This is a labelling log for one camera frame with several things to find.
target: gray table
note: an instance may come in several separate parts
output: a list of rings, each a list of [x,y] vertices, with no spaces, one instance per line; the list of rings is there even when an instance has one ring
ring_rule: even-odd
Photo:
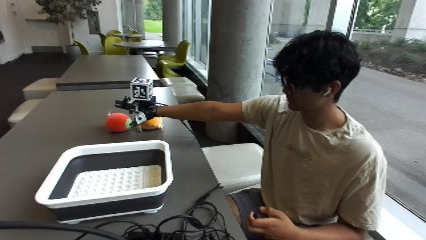
[[[123,37],[125,41],[129,40],[129,38],[144,38],[144,34],[136,34],[136,33],[112,33],[112,36]]]
[[[48,208],[35,201],[39,187],[61,155],[79,145],[141,140],[164,140],[170,145],[173,183],[168,188],[164,207],[154,214],[133,214],[112,219],[132,219],[141,224],[158,224],[165,218],[182,214],[194,200],[217,185],[198,142],[178,120],[164,119],[164,129],[137,133],[129,130],[112,134],[105,129],[107,112],[120,111],[115,100],[129,90],[56,91],[0,139],[0,220],[55,223]],[[176,104],[169,88],[154,88],[157,101]],[[245,239],[221,190],[208,200],[226,219],[236,239]],[[81,222],[95,226],[109,219]],[[180,221],[161,229],[176,230]],[[113,224],[103,229],[123,233],[129,225]],[[0,231],[0,239],[73,239],[77,234],[56,231]]]
[[[116,47],[136,49],[138,54],[144,51],[174,51],[176,44],[160,40],[141,40],[140,42],[119,42],[113,44]]]
[[[59,90],[128,88],[134,77],[158,79],[142,56],[80,56],[57,80],[56,87]]]

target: eyeglasses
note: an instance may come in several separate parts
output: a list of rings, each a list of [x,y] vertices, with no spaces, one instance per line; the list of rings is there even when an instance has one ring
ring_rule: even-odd
[[[285,76],[281,76],[281,85],[290,93],[297,93],[297,87],[288,81]]]

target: hand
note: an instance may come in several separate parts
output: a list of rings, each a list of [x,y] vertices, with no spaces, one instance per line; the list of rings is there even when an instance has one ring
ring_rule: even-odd
[[[254,219],[252,212],[246,223],[248,230],[268,240],[297,239],[298,228],[285,213],[272,207],[261,207],[261,212],[269,218]]]

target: small robot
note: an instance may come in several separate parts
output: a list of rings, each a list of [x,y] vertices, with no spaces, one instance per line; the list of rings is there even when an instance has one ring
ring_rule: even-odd
[[[141,131],[141,124],[152,119],[152,114],[156,114],[157,109],[156,96],[153,96],[153,80],[134,78],[130,81],[130,97],[124,97],[123,101],[116,100],[115,106],[129,111],[129,114],[136,114],[130,123],[130,127],[137,126]]]

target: earbud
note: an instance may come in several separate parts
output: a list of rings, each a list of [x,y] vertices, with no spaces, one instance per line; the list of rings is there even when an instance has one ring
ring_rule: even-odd
[[[322,96],[326,97],[326,96],[330,94],[330,92],[332,92],[332,88],[329,87],[329,88],[328,88],[328,91],[322,94]]]

